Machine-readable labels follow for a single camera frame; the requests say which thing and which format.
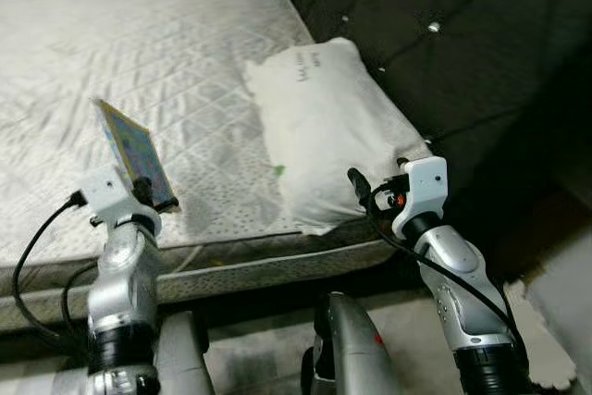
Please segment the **silver robot right leg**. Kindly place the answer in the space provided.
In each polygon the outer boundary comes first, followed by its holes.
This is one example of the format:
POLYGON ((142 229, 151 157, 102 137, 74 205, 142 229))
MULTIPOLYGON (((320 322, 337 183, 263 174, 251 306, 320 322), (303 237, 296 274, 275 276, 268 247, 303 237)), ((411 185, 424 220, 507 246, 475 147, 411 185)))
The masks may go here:
POLYGON ((337 290, 314 307, 314 343, 305 350, 302 395, 402 395, 385 341, 367 311, 337 290))

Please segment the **white cardboard piece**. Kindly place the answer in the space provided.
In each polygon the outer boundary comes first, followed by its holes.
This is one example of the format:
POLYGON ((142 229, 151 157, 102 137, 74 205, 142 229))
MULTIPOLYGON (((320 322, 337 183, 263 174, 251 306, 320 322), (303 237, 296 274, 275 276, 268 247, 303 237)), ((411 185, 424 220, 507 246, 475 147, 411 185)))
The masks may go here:
POLYGON ((504 294, 524 339, 530 379, 544 389, 570 395, 578 386, 574 361, 549 330, 541 312, 528 301, 525 285, 522 282, 507 284, 504 294))

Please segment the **white quilted mattress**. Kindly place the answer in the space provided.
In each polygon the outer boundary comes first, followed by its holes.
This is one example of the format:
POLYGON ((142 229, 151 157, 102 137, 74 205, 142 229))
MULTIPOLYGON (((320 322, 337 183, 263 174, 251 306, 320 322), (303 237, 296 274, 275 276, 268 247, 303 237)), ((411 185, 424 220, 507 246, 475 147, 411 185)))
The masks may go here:
POLYGON ((59 323, 105 249, 90 206, 62 209, 116 163, 93 98, 152 133, 180 201, 156 236, 160 303, 388 260, 364 216, 307 235, 283 208, 244 70, 314 43, 289 0, 0 0, 0 335, 59 323))

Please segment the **colourful children's book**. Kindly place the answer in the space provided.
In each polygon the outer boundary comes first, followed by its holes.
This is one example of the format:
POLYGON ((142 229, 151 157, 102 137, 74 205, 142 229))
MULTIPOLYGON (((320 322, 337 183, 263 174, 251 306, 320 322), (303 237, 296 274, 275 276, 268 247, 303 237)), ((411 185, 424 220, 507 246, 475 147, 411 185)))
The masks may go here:
POLYGON ((180 201, 169 182, 152 133, 105 100, 93 98, 92 103, 107 144, 113 150, 116 164, 122 167, 124 177, 131 185, 139 179, 147 179, 151 185, 147 199, 140 201, 152 206, 156 212, 177 213, 180 201))

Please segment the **silver robot left leg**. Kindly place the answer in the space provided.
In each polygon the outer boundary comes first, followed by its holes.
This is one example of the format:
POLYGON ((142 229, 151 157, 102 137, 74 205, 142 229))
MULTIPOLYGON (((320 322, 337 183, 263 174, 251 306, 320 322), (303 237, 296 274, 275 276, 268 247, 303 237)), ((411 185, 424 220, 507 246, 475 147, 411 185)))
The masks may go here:
POLYGON ((206 328, 194 312, 166 316, 154 360, 159 395, 216 395, 204 361, 208 345, 206 328))

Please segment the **dark tufted headboard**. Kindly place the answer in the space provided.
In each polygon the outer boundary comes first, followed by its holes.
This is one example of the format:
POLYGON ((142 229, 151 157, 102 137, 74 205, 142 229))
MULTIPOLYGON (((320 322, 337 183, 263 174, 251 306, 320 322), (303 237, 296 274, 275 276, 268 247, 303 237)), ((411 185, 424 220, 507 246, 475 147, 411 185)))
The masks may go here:
POLYGON ((344 37, 447 158, 445 217, 506 277, 541 259, 558 171, 591 158, 591 0, 291 0, 318 43, 344 37))

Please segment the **white pillow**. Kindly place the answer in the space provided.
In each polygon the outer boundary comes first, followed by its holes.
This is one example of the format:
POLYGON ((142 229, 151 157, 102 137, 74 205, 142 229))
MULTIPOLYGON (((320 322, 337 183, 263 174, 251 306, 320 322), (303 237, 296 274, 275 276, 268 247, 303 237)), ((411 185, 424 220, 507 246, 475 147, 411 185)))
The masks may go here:
POLYGON ((384 179, 399 174, 399 158, 431 154, 344 37, 248 62, 244 80, 270 162, 282 170, 283 208, 304 234, 327 234, 364 216, 348 169, 384 179))

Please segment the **silver robot leg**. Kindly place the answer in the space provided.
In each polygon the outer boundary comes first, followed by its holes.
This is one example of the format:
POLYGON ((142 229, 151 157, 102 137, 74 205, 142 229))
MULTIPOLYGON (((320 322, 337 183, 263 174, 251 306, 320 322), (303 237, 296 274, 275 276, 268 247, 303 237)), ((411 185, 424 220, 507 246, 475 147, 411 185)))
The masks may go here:
POLYGON ((314 343, 305 350, 302 395, 402 395, 385 341, 367 311, 337 290, 314 307, 314 343))
POLYGON ((216 395, 204 361, 208 345, 206 328, 194 312, 166 316, 154 360, 159 395, 216 395))

